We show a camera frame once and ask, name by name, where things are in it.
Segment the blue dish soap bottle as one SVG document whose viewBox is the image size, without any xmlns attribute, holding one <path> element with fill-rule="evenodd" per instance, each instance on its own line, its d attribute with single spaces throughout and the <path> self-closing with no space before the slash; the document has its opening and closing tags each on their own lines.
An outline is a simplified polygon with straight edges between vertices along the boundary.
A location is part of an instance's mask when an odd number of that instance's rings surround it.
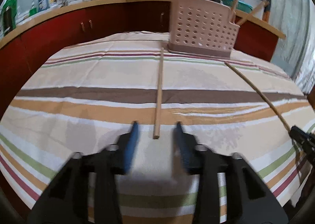
<svg viewBox="0 0 315 224">
<path fill-rule="evenodd" d="M 38 11 L 45 11 L 46 9 L 48 9 L 48 2 L 47 0 L 38 0 Z"/>
</svg>

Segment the small green soap bottle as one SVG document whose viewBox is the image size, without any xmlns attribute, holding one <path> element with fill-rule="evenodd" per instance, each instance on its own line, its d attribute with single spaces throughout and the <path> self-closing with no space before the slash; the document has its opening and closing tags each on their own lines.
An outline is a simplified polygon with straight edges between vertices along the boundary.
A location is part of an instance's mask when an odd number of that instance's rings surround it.
<svg viewBox="0 0 315 224">
<path fill-rule="evenodd" d="M 29 16 L 33 16 L 37 13 L 37 8 L 35 6 L 35 1 L 32 1 L 31 8 L 29 10 Z"/>
</svg>

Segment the long wooden chopstick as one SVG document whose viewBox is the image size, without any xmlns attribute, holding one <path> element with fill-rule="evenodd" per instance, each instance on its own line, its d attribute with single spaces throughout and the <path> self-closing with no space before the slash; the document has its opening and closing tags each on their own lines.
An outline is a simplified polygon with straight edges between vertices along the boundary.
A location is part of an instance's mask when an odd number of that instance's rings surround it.
<svg viewBox="0 0 315 224">
<path fill-rule="evenodd" d="M 268 6 L 269 2 L 267 0 L 263 0 L 259 3 L 250 13 L 246 14 L 243 18 L 241 18 L 236 25 L 243 25 L 250 17 L 254 16 L 257 12 L 259 12 L 264 7 Z"/>
</svg>

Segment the curved wooden chopstick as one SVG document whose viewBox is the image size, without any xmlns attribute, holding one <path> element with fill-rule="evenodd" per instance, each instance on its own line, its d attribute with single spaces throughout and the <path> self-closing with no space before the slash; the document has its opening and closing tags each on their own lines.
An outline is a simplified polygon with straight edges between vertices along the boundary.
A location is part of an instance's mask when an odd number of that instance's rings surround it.
<svg viewBox="0 0 315 224">
<path fill-rule="evenodd" d="M 236 73 L 242 80 L 244 80 L 273 110 L 273 112 L 277 115 L 277 117 L 282 122 L 283 126 L 287 130 L 287 132 L 290 132 L 291 127 L 288 125 L 286 120 L 282 117 L 281 113 L 278 112 L 277 108 L 273 105 L 273 103 L 259 90 L 259 88 L 254 85 L 245 75 L 243 75 L 239 70 L 237 70 L 235 67 L 231 66 L 228 62 L 224 62 L 224 64 L 229 67 L 234 73 Z"/>
</svg>

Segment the green thermos jug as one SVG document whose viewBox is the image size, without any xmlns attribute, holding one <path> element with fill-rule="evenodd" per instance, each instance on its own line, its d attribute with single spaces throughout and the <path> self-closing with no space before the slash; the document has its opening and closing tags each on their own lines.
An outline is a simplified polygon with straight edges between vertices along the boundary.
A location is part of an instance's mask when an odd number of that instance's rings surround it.
<svg viewBox="0 0 315 224">
<path fill-rule="evenodd" d="M 6 36 L 16 28 L 17 0 L 6 0 L 2 7 L 3 34 Z"/>
</svg>

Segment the red kitchen cabinets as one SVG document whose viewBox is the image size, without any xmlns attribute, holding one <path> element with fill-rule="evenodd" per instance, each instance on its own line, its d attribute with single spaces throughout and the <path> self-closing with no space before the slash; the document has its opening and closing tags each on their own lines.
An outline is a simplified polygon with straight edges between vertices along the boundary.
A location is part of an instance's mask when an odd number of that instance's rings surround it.
<svg viewBox="0 0 315 224">
<path fill-rule="evenodd" d="M 170 2 L 94 6 L 49 19 L 1 47 L 1 112 L 36 70 L 66 46 L 115 33 L 167 32 Z"/>
</svg>

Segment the wooden countertop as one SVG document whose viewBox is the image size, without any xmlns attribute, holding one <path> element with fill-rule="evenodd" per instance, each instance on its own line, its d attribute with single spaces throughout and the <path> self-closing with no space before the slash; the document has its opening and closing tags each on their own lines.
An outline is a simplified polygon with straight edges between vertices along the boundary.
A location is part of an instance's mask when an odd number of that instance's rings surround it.
<svg viewBox="0 0 315 224">
<path fill-rule="evenodd" d="M 107 5 L 107 4 L 120 4 L 120 3 L 135 3 L 135 2 L 170 2 L 171 0 L 92 0 L 87 2 L 79 2 L 75 4 L 71 4 L 69 6 L 65 7 L 57 7 L 53 9 L 49 9 L 47 11 L 40 12 L 40 14 L 36 14 L 34 16 L 31 16 L 30 20 L 25 22 L 22 25 L 19 25 L 16 29 L 8 33 L 6 36 L 1 38 L 1 47 L 4 47 L 6 44 L 8 44 L 10 41 L 14 40 L 18 35 L 24 33 L 25 31 L 31 29 L 34 26 L 37 26 L 43 22 L 48 21 L 49 19 L 55 18 L 57 16 L 64 15 L 66 13 L 70 13 L 73 11 L 77 11 L 79 9 L 94 7 L 94 6 L 101 6 L 101 5 Z M 240 10 L 235 11 L 236 16 L 240 18 L 246 18 L 248 21 L 259 25 L 260 27 L 263 27 L 267 31 L 270 31 L 274 35 L 278 36 L 281 39 L 286 39 L 286 35 L 278 30 L 277 28 L 273 27 L 269 23 L 258 19 L 257 17 L 245 13 Z"/>
</svg>

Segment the crossing wooden chopstick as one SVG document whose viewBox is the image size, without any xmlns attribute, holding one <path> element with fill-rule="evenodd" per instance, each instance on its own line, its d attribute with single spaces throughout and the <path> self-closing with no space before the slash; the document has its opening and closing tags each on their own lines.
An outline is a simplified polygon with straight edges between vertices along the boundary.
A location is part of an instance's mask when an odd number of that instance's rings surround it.
<svg viewBox="0 0 315 224">
<path fill-rule="evenodd" d="M 160 51 L 160 61 L 158 65 L 157 74 L 157 101 L 155 108 L 155 120 L 154 120 L 154 131 L 153 139 L 160 137 L 160 119 L 161 119 L 161 104 L 162 104 L 162 83 L 163 83 L 163 59 L 164 59 L 164 48 Z"/>
</svg>

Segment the pink perforated utensil holder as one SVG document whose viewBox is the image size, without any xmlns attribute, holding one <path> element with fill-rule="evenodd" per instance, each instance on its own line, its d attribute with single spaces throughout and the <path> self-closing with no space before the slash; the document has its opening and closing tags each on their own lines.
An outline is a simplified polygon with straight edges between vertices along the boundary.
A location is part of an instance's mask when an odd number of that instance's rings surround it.
<svg viewBox="0 0 315 224">
<path fill-rule="evenodd" d="M 230 14 L 211 0 L 171 0 L 169 51 L 229 58 L 240 29 Z"/>
</svg>

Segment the striped tablecloth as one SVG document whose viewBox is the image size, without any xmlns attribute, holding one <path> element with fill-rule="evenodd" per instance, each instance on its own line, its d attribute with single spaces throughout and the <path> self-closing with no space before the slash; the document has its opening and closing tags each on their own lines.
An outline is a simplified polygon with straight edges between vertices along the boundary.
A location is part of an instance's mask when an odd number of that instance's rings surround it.
<svg viewBox="0 0 315 224">
<path fill-rule="evenodd" d="M 314 131 L 302 91 L 270 62 L 233 50 L 228 59 L 173 54 L 167 33 L 119 33 L 51 56 L 1 119 L 1 172 L 32 208 L 73 152 L 96 153 L 139 123 L 127 176 L 117 178 L 124 223 L 191 223 L 199 184 L 172 139 L 175 124 L 214 152 L 239 152 L 281 205 L 311 166 L 269 105 L 286 122 Z M 164 48 L 160 137 L 153 139 L 158 65 Z"/>
</svg>

